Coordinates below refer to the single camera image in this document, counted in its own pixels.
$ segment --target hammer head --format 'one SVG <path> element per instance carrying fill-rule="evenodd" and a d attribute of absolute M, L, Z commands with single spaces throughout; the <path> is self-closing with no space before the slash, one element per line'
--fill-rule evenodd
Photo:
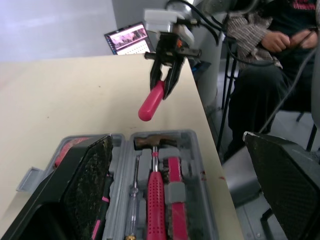
<path fill-rule="evenodd" d="M 152 149 L 152 147 L 161 147 L 163 145 L 177 146 L 177 140 L 168 135 L 150 135 L 147 137 L 136 137 L 134 139 L 134 149 Z"/>

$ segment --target hammer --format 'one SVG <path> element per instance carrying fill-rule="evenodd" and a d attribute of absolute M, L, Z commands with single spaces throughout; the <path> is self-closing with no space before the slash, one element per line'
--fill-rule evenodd
<path fill-rule="evenodd" d="M 177 147 L 177 140 L 168 135 L 150 135 L 148 137 L 136 137 L 134 139 L 134 149 L 142 150 L 142 149 L 151 149 L 152 150 L 152 171 L 158 172 L 159 165 L 159 148 L 164 145 L 170 145 L 173 147 Z"/>
<path fill-rule="evenodd" d="M 177 141 L 166 135 L 151 135 L 146 138 L 136 137 L 134 149 L 152 149 L 152 172 L 148 181 L 147 193 L 147 235 L 146 240 L 166 240 L 165 227 L 165 194 L 164 182 L 158 169 L 159 147 L 171 145 L 176 147 Z"/>

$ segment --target patterned cloth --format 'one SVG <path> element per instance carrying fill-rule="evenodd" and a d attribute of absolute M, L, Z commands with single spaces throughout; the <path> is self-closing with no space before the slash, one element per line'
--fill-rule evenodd
<path fill-rule="evenodd" d="M 317 0 L 315 7 L 315 17 L 318 29 L 320 29 L 320 0 Z M 258 12 L 249 13 L 247 17 L 240 13 L 230 13 L 227 21 L 226 33 L 229 37 L 235 38 L 237 42 L 238 58 L 252 63 L 254 61 L 269 60 L 281 67 L 279 60 L 259 46 L 264 36 L 270 32 L 270 26 L 273 18 L 262 18 Z M 239 63 L 240 69 L 247 65 Z"/>

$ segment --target beige table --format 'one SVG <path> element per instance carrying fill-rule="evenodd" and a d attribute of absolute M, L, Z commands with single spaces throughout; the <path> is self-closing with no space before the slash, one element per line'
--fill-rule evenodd
<path fill-rule="evenodd" d="M 221 240 L 243 235 L 192 72 L 179 82 L 154 118 L 138 109 L 149 93 L 153 61 L 142 55 L 0 63 L 0 236 L 30 195 L 16 192 L 27 170 L 45 169 L 70 135 L 194 130 L 198 137 Z"/>

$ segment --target hand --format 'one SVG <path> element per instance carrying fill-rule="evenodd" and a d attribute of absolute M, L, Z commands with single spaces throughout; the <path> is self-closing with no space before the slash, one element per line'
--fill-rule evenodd
<path fill-rule="evenodd" d="M 293 35 L 290 39 L 290 48 L 296 47 L 310 33 L 311 31 L 306 29 Z M 318 35 L 316 34 L 316 32 L 313 32 L 307 39 L 305 39 L 301 43 L 301 48 L 313 49 L 317 46 L 317 43 L 318 43 Z"/>
<path fill-rule="evenodd" d="M 262 46 L 271 53 L 280 53 L 290 47 L 290 39 L 279 31 L 268 32 L 261 40 Z"/>

